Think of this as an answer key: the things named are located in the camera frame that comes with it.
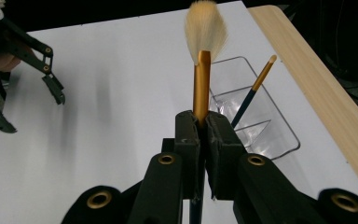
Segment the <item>wooden strip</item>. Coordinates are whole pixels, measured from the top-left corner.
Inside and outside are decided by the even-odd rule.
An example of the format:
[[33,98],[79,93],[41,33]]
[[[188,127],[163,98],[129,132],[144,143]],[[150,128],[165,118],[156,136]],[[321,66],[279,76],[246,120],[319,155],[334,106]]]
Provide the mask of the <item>wooden strip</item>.
[[278,7],[248,9],[358,175],[358,106]]

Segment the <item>thin brush with wooden tip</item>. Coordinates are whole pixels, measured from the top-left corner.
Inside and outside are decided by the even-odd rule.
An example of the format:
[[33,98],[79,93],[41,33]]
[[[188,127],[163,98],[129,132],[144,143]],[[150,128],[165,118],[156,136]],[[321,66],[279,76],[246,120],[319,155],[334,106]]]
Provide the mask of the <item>thin brush with wooden tip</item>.
[[195,66],[193,114],[202,128],[209,112],[211,63],[227,40],[227,27],[214,1],[191,4],[186,15],[185,33]]
[[258,78],[255,80],[254,85],[249,90],[248,94],[246,95],[245,99],[243,100],[240,109],[238,109],[237,114],[235,115],[234,119],[231,121],[231,127],[235,128],[238,122],[240,121],[242,115],[245,113],[246,109],[248,108],[249,104],[252,102],[253,98],[255,97],[255,93],[257,92],[258,88],[260,88],[261,84],[263,83],[264,79],[266,78],[267,74],[269,73],[269,69],[271,69],[272,65],[277,60],[276,55],[272,55],[269,58],[269,61],[264,66],[263,70],[261,71]]

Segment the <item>white table surface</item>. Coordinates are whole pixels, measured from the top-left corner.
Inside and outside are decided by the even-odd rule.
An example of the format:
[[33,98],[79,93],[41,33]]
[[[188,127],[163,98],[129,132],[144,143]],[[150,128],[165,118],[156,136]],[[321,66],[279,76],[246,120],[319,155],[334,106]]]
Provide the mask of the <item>white table surface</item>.
[[[275,52],[242,1],[219,9],[229,38],[216,60],[243,56],[261,71]],[[56,105],[28,64],[13,71],[4,115],[18,131],[0,133],[0,223],[61,223],[85,190],[123,191],[143,179],[162,138],[174,137],[174,116],[192,108],[185,16],[179,10],[30,33],[54,49],[66,104]],[[264,86],[301,143],[275,161],[283,173],[314,198],[326,188],[358,195],[357,175],[279,59]],[[232,202],[211,201],[208,188],[203,223],[236,223]]]

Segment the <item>makeup brush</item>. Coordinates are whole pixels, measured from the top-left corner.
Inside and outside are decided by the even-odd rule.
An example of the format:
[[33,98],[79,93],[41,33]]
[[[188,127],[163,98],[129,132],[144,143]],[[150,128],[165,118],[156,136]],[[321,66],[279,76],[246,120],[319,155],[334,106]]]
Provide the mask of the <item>makeup brush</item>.
[[211,63],[227,40],[227,27],[214,1],[191,4],[186,15],[185,33],[194,62],[193,114],[202,128],[209,112]]
[[254,85],[249,90],[248,94],[246,95],[245,99],[243,100],[240,109],[238,109],[237,114],[235,115],[234,119],[231,121],[231,127],[235,128],[237,126],[238,122],[240,121],[242,115],[245,113],[246,109],[248,108],[249,104],[252,102],[253,98],[255,97],[255,93],[257,92],[258,88],[263,83],[264,79],[266,78],[267,74],[269,73],[269,69],[271,69],[272,65],[277,60],[276,55],[272,55],[269,58],[269,61],[264,66],[263,70],[261,71],[258,78],[255,80]]

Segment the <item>brush bristles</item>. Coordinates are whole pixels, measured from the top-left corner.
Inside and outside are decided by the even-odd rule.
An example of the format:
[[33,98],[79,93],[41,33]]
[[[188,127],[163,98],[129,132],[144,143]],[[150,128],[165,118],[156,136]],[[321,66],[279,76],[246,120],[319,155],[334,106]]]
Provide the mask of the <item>brush bristles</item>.
[[187,12],[185,33],[187,47],[195,65],[200,50],[211,52],[211,61],[227,40],[227,27],[214,1],[197,1]]

